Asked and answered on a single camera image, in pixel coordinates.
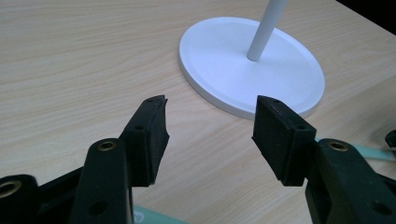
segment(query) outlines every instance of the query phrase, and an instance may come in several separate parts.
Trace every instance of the light wooden desk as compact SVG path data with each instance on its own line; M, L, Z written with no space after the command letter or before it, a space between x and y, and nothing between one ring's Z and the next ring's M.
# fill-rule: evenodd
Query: light wooden desk
M267 1L0 2L0 176L39 184L81 166L140 103L165 94L171 135L156 185L134 203L190 223L309 223L304 188L283 188L250 139L253 122L198 95L177 62L198 21L259 21ZM277 26L317 57L318 137L381 148L396 129L396 38L333 0L290 1ZM396 164L369 161L396 178Z

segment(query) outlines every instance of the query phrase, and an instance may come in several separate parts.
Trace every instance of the wood grain surface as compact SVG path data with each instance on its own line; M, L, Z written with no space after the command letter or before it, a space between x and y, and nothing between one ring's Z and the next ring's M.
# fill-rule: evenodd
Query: wood grain surface
M178 44L196 22L259 21L268 1L1 0L0 176L38 183L80 167L118 137L140 103L169 99L169 145L156 184L134 203L189 223L310 223L304 188L284 188L251 140L253 121L203 99L182 76ZM326 77L307 118L318 137L384 148L396 129L396 38L332 0L290 0L277 28ZM396 178L394 162L368 161Z

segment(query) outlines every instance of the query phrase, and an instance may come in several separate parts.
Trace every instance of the white pole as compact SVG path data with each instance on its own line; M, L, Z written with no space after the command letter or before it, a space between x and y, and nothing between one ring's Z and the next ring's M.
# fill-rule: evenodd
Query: white pole
M262 21L247 52L247 57L257 62L262 56L262 52L274 31L277 21L282 14L288 0L270 0L267 9L265 9Z

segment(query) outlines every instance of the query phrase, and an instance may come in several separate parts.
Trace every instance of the white lamp stand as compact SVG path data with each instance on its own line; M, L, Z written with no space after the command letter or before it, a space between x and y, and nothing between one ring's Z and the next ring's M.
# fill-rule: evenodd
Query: white lamp stand
M286 2L270 0L260 23L222 17L189 28L180 41L179 64L192 87L245 119L254 119L258 95L308 116L324 93L325 80L309 50L275 28Z

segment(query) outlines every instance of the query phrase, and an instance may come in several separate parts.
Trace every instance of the screw hole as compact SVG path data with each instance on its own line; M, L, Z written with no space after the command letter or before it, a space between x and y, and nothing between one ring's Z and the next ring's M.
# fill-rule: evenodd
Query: screw hole
M101 145L99 145L98 149L100 151L109 151L115 147L116 147L116 143L114 142L104 142Z
M348 147L342 143L338 143L338 142L330 142L329 146L337 151L348 151Z
M374 201L372 203L372 208L375 210L377 213L385 215L385 216L390 216L392 215L392 210L390 210L386 205L382 204L379 201Z
M0 185L0 199L6 198L9 195L15 193L22 186L22 182L20 180L10 180L6 183Z
M108 208L108 203L105 201L97 202L91 205L90 214L93 216L99 216L103 214Z

